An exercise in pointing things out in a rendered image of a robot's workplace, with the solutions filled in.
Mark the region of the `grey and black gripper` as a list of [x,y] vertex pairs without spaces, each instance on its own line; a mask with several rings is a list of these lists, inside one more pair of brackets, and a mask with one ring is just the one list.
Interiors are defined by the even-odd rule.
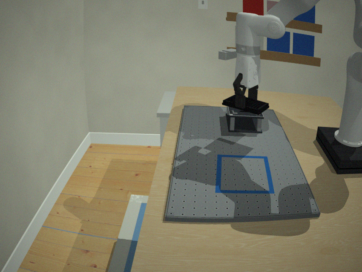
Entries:
[[[235,81],[235,106],[245,108],[245,91],[248,88],[248,98],[257,100],[258,84],[261,82],[260,55],[245,55],[237,53]],[[244,84],[244,85],[242,85]],[[240,89],[243,88],[243,90]]]

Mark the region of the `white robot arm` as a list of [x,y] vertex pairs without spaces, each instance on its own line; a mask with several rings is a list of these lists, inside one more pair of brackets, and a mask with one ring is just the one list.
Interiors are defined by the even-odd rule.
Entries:
[[[279,39],[285,26],[295,17],[312,9],[320,0],[280,0],[264,16],[240,12],[236,15],[236,49],[218,52],[218,59],[229,60],[237,53],[260,55],[260,36]],[[362,48],[362,0],[354,0],[353,39]],[[347,61],[347,82],[339,130],[334,137],[350,147],[362,146],[362,52],[350,55]]]

